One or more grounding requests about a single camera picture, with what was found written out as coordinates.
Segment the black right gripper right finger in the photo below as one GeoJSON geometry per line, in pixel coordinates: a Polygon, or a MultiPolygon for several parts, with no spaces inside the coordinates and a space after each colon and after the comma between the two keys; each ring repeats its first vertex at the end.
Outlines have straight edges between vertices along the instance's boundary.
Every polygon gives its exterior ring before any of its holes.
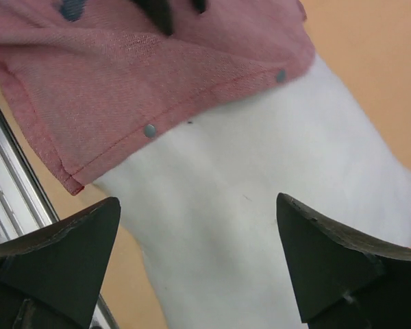
{"type": "Polygon", "coordinates": [[[277,196],[277,224],[309,328],[411,328],[411,249],[277,196]]]}

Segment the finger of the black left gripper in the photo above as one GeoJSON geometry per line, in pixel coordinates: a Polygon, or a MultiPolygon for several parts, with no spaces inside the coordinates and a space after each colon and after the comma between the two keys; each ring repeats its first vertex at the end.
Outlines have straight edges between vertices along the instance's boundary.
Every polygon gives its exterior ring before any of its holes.
{"type": "Polygon", "coordinates": [[[153,23],[159,32],[164,36],[173,36],[180,34],[181,30],[188,26],[184,22],[182,15],[176,13],[181,10],[183,13],[191,11],[188,17],[196,14],[202,15],[210,7],[209,1],[192,0],[192,1],[148,1],[133,0],[130,1],[135,7],[153,23]]]}

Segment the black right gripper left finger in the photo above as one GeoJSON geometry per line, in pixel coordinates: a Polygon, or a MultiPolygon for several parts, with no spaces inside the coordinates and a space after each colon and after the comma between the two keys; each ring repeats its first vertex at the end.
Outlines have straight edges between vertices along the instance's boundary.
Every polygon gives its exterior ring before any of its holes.
{"type": "Polygon", "coordinates": [[[0,244],[0,328],[91,328],[120,214],[108,197],[0,244]]]}

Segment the pink pillowcase with dark print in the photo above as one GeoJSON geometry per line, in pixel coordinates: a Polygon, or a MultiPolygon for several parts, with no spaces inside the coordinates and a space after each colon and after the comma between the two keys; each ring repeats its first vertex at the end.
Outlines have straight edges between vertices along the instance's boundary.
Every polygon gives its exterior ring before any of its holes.
{"type": "Polygon", "coordinates": [[[128,1],[0,1],[0,84],[50,172],[79,193],[179,123],[302,76],[300,1],[173,1],[161,35],[128,1]]]}

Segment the white pillow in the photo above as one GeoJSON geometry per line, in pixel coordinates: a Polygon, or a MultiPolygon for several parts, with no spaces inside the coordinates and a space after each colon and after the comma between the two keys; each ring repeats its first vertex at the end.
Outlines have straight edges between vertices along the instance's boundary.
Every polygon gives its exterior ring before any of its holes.
{"type": "Polygon", "coordinates": [[[276,219],[289,194],[411,246],[411,171],[321,58],[201,113],[98,178],[121,201],[169,328],[300,328],[276,219]]]}

